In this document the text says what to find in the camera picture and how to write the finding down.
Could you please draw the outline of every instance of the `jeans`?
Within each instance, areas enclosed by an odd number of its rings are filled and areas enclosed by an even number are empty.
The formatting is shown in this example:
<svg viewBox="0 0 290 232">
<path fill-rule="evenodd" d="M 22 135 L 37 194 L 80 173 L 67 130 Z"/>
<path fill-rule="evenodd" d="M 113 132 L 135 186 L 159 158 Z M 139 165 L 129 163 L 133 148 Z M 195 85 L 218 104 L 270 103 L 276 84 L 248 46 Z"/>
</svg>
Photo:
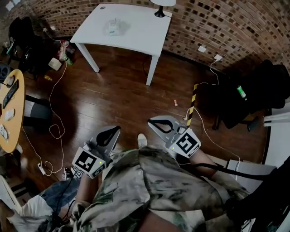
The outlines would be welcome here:
<svg viewBox="0 0 290 232">
<path fill-rule="evenodd" d="M 46 201 L 47 205 L 49 205 L 56 214 L 59 214 L 60 208 L 71 202 L 73 198 L 77 195 L 77 190 L 80 182 L 80 178 L 73 178 L 72 181 L 70 179 L 59 181 L 52 184 L 39 195 Z"/>
</svg>

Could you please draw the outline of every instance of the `round wooden table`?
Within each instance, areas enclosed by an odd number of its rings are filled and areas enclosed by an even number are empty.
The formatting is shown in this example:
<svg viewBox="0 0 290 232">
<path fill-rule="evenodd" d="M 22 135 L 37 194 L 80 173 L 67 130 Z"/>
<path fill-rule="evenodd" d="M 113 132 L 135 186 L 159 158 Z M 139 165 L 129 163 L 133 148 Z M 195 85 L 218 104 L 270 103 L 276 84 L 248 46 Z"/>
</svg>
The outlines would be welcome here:
<svg viewBox="0 0 290 232">
<path fill-rule="evenodd" d="M 23 114 L 24 114 L 24 103 L 25 103 L 25 84 L 24 84 L 24 77 L 20 70 L 16 69 L 13 70 L 8 76 L 15 76 L 15 81 L 19 81 L 19 88 L 16 93 L 12 96 L 11 100 L 6 105 L 5 109 L 3 109 L 3 99 L 5 98 L 6 94 L 10 90 L 5 85 L 1 85 L 0 89 L 0 104 L 2 109 L 2 115 L 0 117 L 0 124 L 2 124 L 7 132 L 8 132 L 8 140 L 5 140 L 2 135 L 0 135 L 0 146 L 6 151 L 10 153 L 15 150 L 18 138 L 20 134 L 20 130 L 22 127 L 23 121 Z M 11 109 L 15 109 L 15 115 L 9 121 L 5 121 L 5 112 Z"/>
</svg>

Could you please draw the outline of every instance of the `keyboard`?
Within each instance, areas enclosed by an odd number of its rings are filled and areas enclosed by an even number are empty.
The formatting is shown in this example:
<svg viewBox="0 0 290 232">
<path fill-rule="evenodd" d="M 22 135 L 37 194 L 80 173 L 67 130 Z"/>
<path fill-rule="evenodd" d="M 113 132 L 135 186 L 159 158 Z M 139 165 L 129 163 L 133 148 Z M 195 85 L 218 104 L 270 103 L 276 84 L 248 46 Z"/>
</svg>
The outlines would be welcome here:
<svg viewBox="0 0 290 232">
<path fill-rule="evenodd" d="M 11 100 L 12 96 L 15 94 L 15 92 L 18 90 L 18 88 L 19 88 L 19 80 L 17 80 L 13 84 L 13 86 L 10 88 L 10 90 L 8 91 L 8 93 L 6 94 L 6 96 L 4 97 L 3 104 L 2 104 L 3 109 L 5 109 L 6 105 Z"/>
</svg>

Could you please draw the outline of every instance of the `white sneaker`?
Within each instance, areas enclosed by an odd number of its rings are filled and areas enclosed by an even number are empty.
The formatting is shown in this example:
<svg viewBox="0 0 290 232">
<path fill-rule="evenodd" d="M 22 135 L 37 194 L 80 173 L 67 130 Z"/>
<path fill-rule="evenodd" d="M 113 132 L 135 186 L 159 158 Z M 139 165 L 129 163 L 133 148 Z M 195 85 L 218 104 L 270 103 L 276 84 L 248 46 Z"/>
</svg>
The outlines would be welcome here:
<svg viewBox="0 0 290 232">
<path fill-rule="evenodd" d="M 20 152 L 20 154 L 22 154 L 23 153 L 23 149 L 22 149 L 22 147 L 20 146 L 20 144 L 18 143 L 17 144 L 17 146 L 16 146 L 16 148 L 15 148 L 16 150 L 18 150 L 19 152 Z"/>
<path fill-rule="evenodd" d="M 138 148 L 139 149 L 147 146 L 147 139 L 146 139 L 144 134 L 139 134 L 137 140 L 138 140 Z"/>
</svg>

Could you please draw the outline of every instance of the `power outlet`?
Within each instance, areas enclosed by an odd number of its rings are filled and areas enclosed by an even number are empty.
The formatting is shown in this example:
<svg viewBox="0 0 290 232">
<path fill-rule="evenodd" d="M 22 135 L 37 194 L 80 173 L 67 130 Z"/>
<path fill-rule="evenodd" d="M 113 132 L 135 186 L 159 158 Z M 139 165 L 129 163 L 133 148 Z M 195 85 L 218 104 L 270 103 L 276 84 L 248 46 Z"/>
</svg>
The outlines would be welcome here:
<svg viewBox="0 0 290 232">
<path fill-rule="evenodd" d="M 199 46 L 198 51 L 204 53 L 207 49 L 203 46 Z"/>
<path fill-rule="evenodd" d="M 214 58 L 215 58 L 217 61 L 219 61 L 219 60 L 222 59 L 222 56 L 220 56 L 220 55 L 216 55 Z"/>
</svg>

